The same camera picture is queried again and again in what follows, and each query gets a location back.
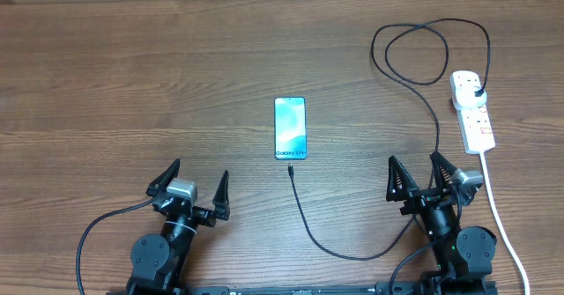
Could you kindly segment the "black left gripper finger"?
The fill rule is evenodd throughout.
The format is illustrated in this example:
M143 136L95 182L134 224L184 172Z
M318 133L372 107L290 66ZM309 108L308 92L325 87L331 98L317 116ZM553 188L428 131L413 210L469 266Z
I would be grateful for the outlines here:
M155 197L160 191L167 191L168 184L176 178L180 170L181 161L176 159L160 176L151 181L145 193Z
M229 172L224 171L215 196L212 199L214 205L213 215L216 219L227 221L230 217L230 205L228 196Z

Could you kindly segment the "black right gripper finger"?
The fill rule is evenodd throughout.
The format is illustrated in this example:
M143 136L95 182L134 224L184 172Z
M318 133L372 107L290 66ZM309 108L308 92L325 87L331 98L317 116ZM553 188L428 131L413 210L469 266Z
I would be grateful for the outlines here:
M417 183L403 164L395 156L390 156L386 201L400 202L407 200L417 190Z
M445 159L438 151L430 154L433 166L435 186L439 190L445 189L453 183L453 175L457 168Z

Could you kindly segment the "blue Samsung Galaxy smartphone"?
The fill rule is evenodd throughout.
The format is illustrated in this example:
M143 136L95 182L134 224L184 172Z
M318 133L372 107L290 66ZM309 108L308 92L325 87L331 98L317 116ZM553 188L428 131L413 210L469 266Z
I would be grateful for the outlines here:
M308 157L306 101L303 97L274 100L274 147L278 160Z

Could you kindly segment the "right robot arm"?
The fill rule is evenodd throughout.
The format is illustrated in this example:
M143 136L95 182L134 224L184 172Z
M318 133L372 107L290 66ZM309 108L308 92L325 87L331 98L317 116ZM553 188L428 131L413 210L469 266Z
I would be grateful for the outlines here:
M484 176L455 167L438 151L430 159L435 186L422 189L396 157L389 157L386 200L403 203L404 216L419 216L429 243L404 258L388 283L376 290L381 294L495 294L495 283L486 281L486 276L493 271L497 238L485 227L461 226L463 207L471 204ZM427 250L434 253L437 269L423 272L418 281L398 283L399 270Z

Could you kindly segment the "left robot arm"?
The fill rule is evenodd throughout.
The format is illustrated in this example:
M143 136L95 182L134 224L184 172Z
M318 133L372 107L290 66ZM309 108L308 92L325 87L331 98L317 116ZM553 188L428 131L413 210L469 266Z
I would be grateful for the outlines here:
M196 205L197 185L178 177L180 164L176 159L148 185L146 194L165 222L159 234L146 234L134 243L127 294L185 294L179 281L197 228L229 219L229 172L223 172L210 210Z

